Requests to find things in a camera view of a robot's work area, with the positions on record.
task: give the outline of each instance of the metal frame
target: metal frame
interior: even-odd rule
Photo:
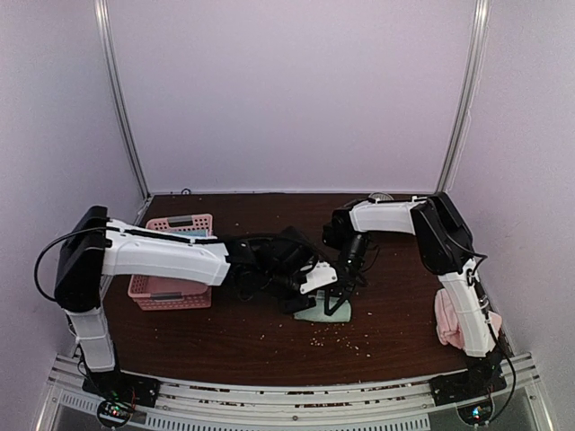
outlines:
[[[77,369],[78,360],[78,356],[57,357],[34,429],[50,430],[59,405],[93,413],[93,406],[101,399],[82,391],[84,377]],[[553,424],[545,415],[545,399],[539,396],[540,378],[533,358],[524,354],[512,361],[517,370],[517,387],[530,388],[530,404],[542,404],[532,406],[538,417],[538,429],[553,431]],[[508,388],[497,394],[510,389],[509,366],[502,364],[502,369]],[[435,411],[457,407],[434,405],[428,384],[432,377],[315,387],[236,386],[159,378],[161,388],[156,407],[138,407],[130,424],[157,430],[381,429],[378,427],[385,423],[419,420]],[[461,405],[478,400],[481,399],[467,400]]]
[[[140,190],[143,199],[150,196],[150,191],[147,187],[146,178],[142,164],[137,155],[136,144],[132,135],[132,130],[128,121],[128,112],[126,110],[126,103],[122,94],[121,86],[119,84],[118,65],[116,64],[116,57],[114,54],[114,45],[111,36],[110,18],[108,16],[108,1],[107,0],[94,0],[96,21],[98,22],[98,29],[102,38],[102,47],[104,56],[106,58],[106,66],[108,67],[108,77],[112,94],[114,97],[114,107],[118,117],[119,128],[122,134],[122,140],[128,153],[129,164],[136,176],[137,186]]]
[[[108,67],[108,76],[112,94],[114,97],[115,111],[118,117],[119,127],[124,141],[124,146],[128,154],[128,159],[132,171],[137,180],[137,185],[142,195],[146,199],[150,196],[150,190],[147,186],[144,170],[137,154],[136,143],[128,121],[128,112],[126,102],[121,90],[119,81],[118,65],[114,53],[114,46],[111,34],[110,17],[108,15],[108,0],[94,0],[96,21],[102,38],[102,46],[106,65]],[[487,21],[491,0],[476,0],[475,16],[469,53],[467,57],[467,66],[464,74],[464,84],[457,106],[456,121],[453,126],[449,147],[447,148],[446,158],[439,176],[436,191],[446,191],[453,178],[453,173],[457,165],[458,155],[463,145],[464,135],[467,127],[467,116],[470,109],[473,93],[477,87],[479,71],[482,62],[482,53],[485,46]]]
[[[467,117],[473,99],[473,94],[479,82],[479,74],[482,64],[482,55],[485,48],[487,35],[487,21],[491,0],[476,0],[475,19],[467,56],[467,67],[465,68],[464,84],[457,106],[456,121],[449,139],[446,159],[443,163],[441,175],[439,176],[436,191],[448,191],[450,181],[453,179],[457,166],[458,156],[463,147],[465,132],[467,128]]]

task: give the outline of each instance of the light green cloth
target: light green cloth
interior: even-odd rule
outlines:
[[[294,318],[297,321],[318,321],[323,323],[346,323],[351,320],[351,304],[349,301],[343,303],[338,310],[331,316],[325,315],[323,307],[325,304],[325,297],[323,292],[318,292],[315,297],[316,305],[314,308],[308,308],[302,312],[294,313]],[[330,298],[330,308],[338,302],[338,298]]]

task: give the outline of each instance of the white backdrop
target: white backdrop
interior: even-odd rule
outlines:
[[[110,0],[152,191],[431,191],[474,1]]]

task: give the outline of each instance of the white wall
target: white wall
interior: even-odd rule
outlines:
[[[432,191],[474,0],[110,0],[153,191]]]
[[[64,314],[32,283],[41,248],[91,205],[133,218],[140,198],[121,146],[92,0],[0,2],[0,427],[31,429]],[[50,290],[56,256],[44,262]]]
[[[575,3],[493,2],[452,191],[517,352],[531,351],[562,430],[575,422]]]

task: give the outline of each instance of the white object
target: white object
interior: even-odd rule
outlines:
[[[360,202],[351,210],[351,224],[358,232],[403,232],[414,235],[410,210],[420,203],[415,199],[417,197],[413,197],[410,202]]]
[[[118,228],[119,232],[106,232],[106,238],[112,241],[112,245],[104,254],[103,275],[139,274],[219,286],[230,268],[226,262],[227,249],[224,244],[195,244],[196,239],[189,236],[185,237],[188,242],[146,238],[126,231],[163,234],[118,220],[109,222],[108,227]],[[174,235],[167,233],[165,236],[169,238]]]
[[[306,275],[306,278],[307,281],[299,287],[299,293],[302,295],[338,281],[335,269],[326,262],[318,262],[315,268]]]
[[[95,373],[113,370],[116,360],[103,306],[89,312],[64,312],[74,326],[75,342],[82,346],[88,368]]]
[[[483,357],[495,347],[479,298],[473,285],[467,283],[467,272],[475,268],[475,260],[469,259],[462,274],[451,272],[438,276],[439,281],[449,294],[449,299],[459,320],[464,335],[464,352],[468,356]]]

